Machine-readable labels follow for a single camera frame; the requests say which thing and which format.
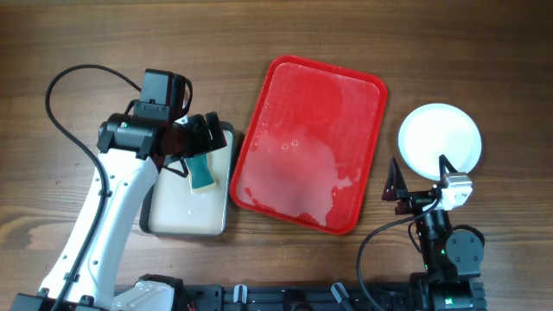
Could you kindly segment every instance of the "red tray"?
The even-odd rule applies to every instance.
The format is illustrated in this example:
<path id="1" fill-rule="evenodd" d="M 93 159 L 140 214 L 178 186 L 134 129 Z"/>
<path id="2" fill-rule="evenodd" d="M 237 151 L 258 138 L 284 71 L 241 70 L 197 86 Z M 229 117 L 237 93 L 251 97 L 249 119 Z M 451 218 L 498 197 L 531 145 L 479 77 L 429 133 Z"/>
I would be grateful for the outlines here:
<path id="1" fill-rule="evenodd" d="M 295 56 L 273 60 L 232 177 L 234 202 L 323 232 L 350 232 L 386 98 L 373 75 Z"/>

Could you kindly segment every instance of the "wooden table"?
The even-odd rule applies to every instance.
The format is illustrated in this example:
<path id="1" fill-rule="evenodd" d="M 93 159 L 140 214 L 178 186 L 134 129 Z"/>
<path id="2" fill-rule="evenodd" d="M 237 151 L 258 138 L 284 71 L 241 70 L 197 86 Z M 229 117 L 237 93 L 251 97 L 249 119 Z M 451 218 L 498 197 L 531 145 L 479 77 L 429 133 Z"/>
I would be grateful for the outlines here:
<path id="1" fill-rule="evenodd" d="M 147 67 L 182 73 L 194 82 L 192 113 L 216 111 L 246 131 L 268 65 L 282 54 L 374 73 L 388 86 L 357 228 L 335 237 L 234 205 L 216 238 L 157 238 L 135 222 L 118 284 L 145 273 L 222 285 L 356 282 L 359 243 L 398 219 L 380 194 L 388 161 L 399 156 L 399 125 L 420 105 L 447 102 L 473 117 L 483 138 L 474 194 L 451 220 L 486 234 L 490 309 L 553 308 L 553 22 L 545 2 L 70 2 L 0 9 L 1 309 L 17 292 L 36 292 L 92 178 L 92 164 L 44 111 L 58 72 L 96 63 L 139 84 Z M 107 73 L 83 70 L 56 86 L 54 114 L 97 152 L 100 123 L 137 96 Z M 430 185 L 401 165 L 410 188 Z M 423 261 L 402 225 L 370 243 L 364 267 L 367 280 L 402 281 Z"/>

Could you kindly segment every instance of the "plastic tray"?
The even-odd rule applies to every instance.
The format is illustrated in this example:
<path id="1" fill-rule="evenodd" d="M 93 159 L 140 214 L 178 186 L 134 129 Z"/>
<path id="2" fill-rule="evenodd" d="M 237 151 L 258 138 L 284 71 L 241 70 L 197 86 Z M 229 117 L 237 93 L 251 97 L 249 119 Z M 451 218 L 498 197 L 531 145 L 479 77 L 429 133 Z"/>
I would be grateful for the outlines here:
<path id="1" fill-rule="evenodd" d="M 182 178 L 165 169 L 144 197 L 139 225 L 143 232 L 157 236 L 218 235 L 226 227 L 228 185 L 235 163 L 235 132 L 231 124 L 221 122 L 227 146 L 207 155 L 215 189 L 192 194 L 190 177 Z M 179 162 L 169 165 L 182 171 Z"/>
<path id="2" fill-rule="evenodd" d="M 237 205 L 332 234 L 359 218 L 387 91 L 295 56 L 269 68 L 231 181 Z"/>

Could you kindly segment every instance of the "wood grain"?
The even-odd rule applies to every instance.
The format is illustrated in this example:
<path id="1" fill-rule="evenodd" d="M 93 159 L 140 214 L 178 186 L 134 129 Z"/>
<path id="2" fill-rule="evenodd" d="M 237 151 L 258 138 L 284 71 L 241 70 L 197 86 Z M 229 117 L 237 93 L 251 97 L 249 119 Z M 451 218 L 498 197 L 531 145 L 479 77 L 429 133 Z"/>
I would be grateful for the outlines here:
<path id="1" fill-rule="evenodd" d="M 48 121 L 43 96 L 61 70 L 97 63 L 140 83 L 146 67 L 194 82 L 193 113 L 217 111 L 246 131 L 271 60 L 295 54 L 377 74 L 390 91 L 357 228 L 330 236 L 231 206 L 217 238 L 156 238 L 135 225 L 119 284 L 145 273 L 185 283 L 355 282 L 355 254 L 397 219 L 380 201 L 402 120 L 447 102 L 483 138 L 474 195 L 455 224 L 485 234 L 482 279 L 491 310 L 553 305 L 553 22 L 541 1 L 27 0 L 0 8 L 0 308 L 34 294 L 72 230 L 93 167 Z M 102 121 L 137 93 L 107 73 L 72 73 L 54 113 L 92 146 Z M 429 186 L 405 168 L 410 187 Z M 365 254 L 367 280 L 423 269 L 399 226 Z"/>

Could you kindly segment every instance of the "green sponge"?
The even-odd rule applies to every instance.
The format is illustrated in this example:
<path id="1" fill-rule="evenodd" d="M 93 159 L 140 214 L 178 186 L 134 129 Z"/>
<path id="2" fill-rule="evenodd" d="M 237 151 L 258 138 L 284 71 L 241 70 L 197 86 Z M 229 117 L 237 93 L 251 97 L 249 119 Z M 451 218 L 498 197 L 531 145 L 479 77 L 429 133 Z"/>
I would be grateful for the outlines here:
<path id="1" fill-rule="evenodd" d="M 184 158 L 190 174 L 190 188 L 193 194 L 205 192 L 215 187 L 215 179 L 209 170 L 207 154 L 197 155 L 191 158 Z"/>

